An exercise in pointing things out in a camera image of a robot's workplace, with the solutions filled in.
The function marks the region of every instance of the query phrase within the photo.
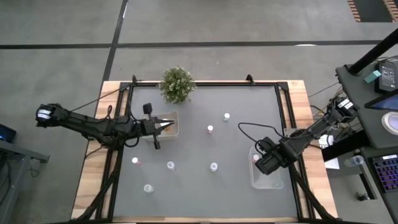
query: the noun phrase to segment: black desk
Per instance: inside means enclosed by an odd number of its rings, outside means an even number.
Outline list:
[[[364,107],[364,104],[376,99],[381,94],[374,91],[373,83],[366,83],[364,78],[375,70],[375,63],[370,64],[361,72],[360,76],[353,76],[348,73],[346,67],[336,69],[337,77],[347,94],[348,98],[358,110],[358,119],[363,127],[362,131],[357,132],[349,138],[339,141],[323,150],[323,158],[328,161],[342,154],[361,148],[361,153],[369,167],[372,178],[377,189],[383,198],[384,203],[391,215],[394,223],[398,223],[398,191],[384,193],[378,181],[377,174],[372,169],[370,158],[398,154],[398,136],[386,131],[381,118],[387,113],[382,110],[372,110]]]

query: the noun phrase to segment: green plant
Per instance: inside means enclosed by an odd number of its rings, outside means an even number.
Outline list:
[[[191,74],[182,67],[166,70],[159,89],[166,103],[183,103],[189,100],[188,94],[197,88]]]

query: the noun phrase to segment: wooden table frame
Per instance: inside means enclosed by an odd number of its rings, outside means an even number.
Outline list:
[[[101,96],[107,95],[114,90],[120,88],[121,83],[130,82],[104,82]],[[159,81],[141,81],[139,85],[156,85]],[[196,81],[198,85],[217,85],[217,83],[224,83],[228,85],[250,85],[249,81],[241,80],[222,80],[222,81]],[[282,125],[285,128],[307,128],[313,123],[313,118],[310,110],[310,105],[307,98],[307,92],[305,91],[305,85],[302,80],[259,80],[256,81],[257,85],[275,85],[279,87],[277,95],[279,96],[279,106],[282,108],[281,116],[284,117]],[[120,114],[120,111],[126,109],[127,92],[116,91],[98,102],[96,110],[96,118],[104,118],[107,114],[108,106],[112,105],[116,108],[116,112]],[[97,142],[90,142],[87,147],[87,154],[91,151],[99,148]],[[109,175],[112,172],[115,158],[118,155],[117,151],[108,151],[107,149],[100,149],[98,152],[90,155],[83,163],[81,172],[80,183],[78,186],[75,204],[73,206],[72,218],[79,217],[86,208],[90,205],[96,194],[99,192],[101,183],[105,179],[104,171],[105,164],[109,165]],[[321,151],[315,147],[308,147],[302,154],[301,163],[296,162],[298,170],[305,170],[301,172],[304,179],[308,181],[308,184],[320,201],[320,203],[326,208],[326,210],[337,217],[335,203],[331,194],[331,189],[326,174],[325,165]],[[317,217],[317,213],[313,213],[311,207],[308,206],[307,200],[301,191],[300,187],[296,184],[292,185],[293,190],[297,191],[296,204],[298,209],[298,215],[304,218]],[[107,217],[109,211],[109,202],[111,192],[115,190],[109,190],[104,198],[103,207],[101,208],[102,214],[98,212],[97,217]],[[285,218],[197,218],[197,217],[113,217],[114,222],[296,222],[296,217],[285,217]]]

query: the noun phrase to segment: computer monitor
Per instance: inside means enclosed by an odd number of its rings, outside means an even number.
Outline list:
[[[365,108],[398,111],[398,90],[394,90],[376,98],[375,100],[365,103]]]

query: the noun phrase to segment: clear plastic container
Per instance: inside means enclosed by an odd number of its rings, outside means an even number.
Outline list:
[[[270,175],[263,174],[254,164],[253,157],[257,155],[261,158],[261,154],[256,151],[254,146],[249,151],[249,171],[250,171],[250,184],[255,189],[282,189],[284,182],[280,178],[279,169],[275,170]]]
[[[178,132],[180,129],[179,126],[179,120],[178,120],[178,113],[176,111],[168,113],[168,114],[153,114],[152,116],[155,116],[159,119],[168,119],[174,121],[174,124],[163,130],[160,135],[157,136],[157,139],[159,141],[164,141],[164,140],[173,140],[178,138]],[[141,114],[141,119],[148,119],[148,115],[146,114]],[[155,124],[156,128],[161,127],[161,124]],[[153,136],[143,136],[141,137],[142,139],[145,139],[146,141],[153,142],[154,137]]]
[[[346,159],[344,161],[344,165],[346,167],[353,167],[353,166],[361,165],[363,162],[364,162],[364,159],[362,156],[354,156],[349,159]]]

